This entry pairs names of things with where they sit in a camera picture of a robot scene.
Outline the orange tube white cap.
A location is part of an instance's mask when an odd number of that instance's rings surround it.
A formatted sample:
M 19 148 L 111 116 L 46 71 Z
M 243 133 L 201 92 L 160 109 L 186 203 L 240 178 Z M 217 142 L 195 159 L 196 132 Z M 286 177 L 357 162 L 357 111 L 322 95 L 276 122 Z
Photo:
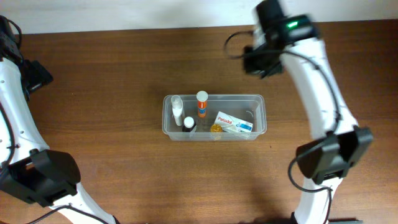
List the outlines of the orange tube white cap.
M 207 100 L 208 100 L 207 92 L 199 91 L 197 93 L 197 108 L 198 108 L 198 116 L 200 118 L 204 118 L 206 116 Z

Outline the white Panadol box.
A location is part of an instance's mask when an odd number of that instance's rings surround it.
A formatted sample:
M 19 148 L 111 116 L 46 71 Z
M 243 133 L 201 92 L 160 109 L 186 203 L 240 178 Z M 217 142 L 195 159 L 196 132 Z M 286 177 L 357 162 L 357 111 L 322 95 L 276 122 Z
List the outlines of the white Panadol box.
M 236 118 L 219 111 L 214 124 L 221 126 L 227 133 L 251 133 L 254 125 L 248 121 Z

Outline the small gold lid jar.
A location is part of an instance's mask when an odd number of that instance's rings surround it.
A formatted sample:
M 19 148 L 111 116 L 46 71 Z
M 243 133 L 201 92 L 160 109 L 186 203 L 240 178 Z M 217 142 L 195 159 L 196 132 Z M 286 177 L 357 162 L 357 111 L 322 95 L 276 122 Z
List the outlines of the small gold lid jar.
M 222 137 L 223 129 L 219 124 L 213 124 L 210 128 L 210 133 L 215 141 L 220 140 Z

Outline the white squeeze bottle clear cap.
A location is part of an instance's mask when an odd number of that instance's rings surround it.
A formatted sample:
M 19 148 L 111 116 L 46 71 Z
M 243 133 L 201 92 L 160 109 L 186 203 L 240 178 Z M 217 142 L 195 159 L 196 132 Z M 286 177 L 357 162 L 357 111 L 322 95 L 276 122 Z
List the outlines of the white squeeze bottle clear cap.
M 177 126 L 182 126 L 185 119 L 185 112 L 183 108 L 183 101 L 179 95 L 174 95 L 171 98 L 172 113 Z

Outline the dark bottle white cap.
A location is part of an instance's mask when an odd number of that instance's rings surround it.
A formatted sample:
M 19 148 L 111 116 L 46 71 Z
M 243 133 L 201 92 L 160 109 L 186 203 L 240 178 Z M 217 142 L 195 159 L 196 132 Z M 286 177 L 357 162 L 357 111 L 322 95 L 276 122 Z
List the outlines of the dark bottle white cap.
M 196 121 L 191 117 L 187 116 L 183 121 L 182 131 L 190 133 L 196 128 Z

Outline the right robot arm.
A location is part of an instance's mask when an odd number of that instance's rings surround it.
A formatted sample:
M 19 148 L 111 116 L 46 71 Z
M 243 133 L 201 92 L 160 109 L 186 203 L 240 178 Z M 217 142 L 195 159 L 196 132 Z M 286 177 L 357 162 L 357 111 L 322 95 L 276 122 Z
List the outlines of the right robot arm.
M 291 223 L 328 223 L 337 187 L 364 156 L 373 141 L 359 127 L 338 88 L 326 56 L 325 43 L 308 15 L 289 17 L 278 0 L 261 1 L 254 44 L 244 48 L 246 73 L 269 77 L 283 70 L 292 77 L 310 124 L 312 142 L 299 146 L 288 170 L 297 165 L 303 184 Z

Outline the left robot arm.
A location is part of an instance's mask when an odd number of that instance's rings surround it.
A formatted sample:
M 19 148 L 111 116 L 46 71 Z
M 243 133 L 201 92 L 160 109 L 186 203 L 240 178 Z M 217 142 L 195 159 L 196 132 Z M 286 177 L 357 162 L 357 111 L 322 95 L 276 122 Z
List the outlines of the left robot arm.
M 53 81 L 38 61 L 21 54 L 20 27 L 1 17 L 1 191 L 48 207 L 42 221 L 61 213 L 72 223 L 117 223 L 86 192 L 74 158 L 54 151 L 40 135 L 27 105 L 30 95 Z

